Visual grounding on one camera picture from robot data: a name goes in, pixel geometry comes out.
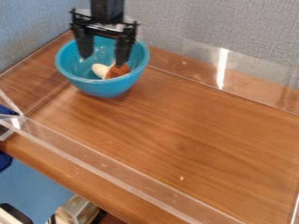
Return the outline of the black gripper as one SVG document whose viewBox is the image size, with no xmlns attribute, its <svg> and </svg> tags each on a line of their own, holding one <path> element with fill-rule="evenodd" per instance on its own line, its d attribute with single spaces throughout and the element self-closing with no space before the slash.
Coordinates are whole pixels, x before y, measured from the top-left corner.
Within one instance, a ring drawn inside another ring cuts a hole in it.
<svg viewBox="0 0 299 224">
<path fill-rule="evenodd" d="M 118 39 L 116 66 L 127 63 L 136 42 L 138 22 L 126 21 L 124 11 L 126 0 L 90 0 L 88 10 L 70 11 L 70 25 L 83 59 L 94 53 L 94 36 L 103 36 Z"/>
</svg>

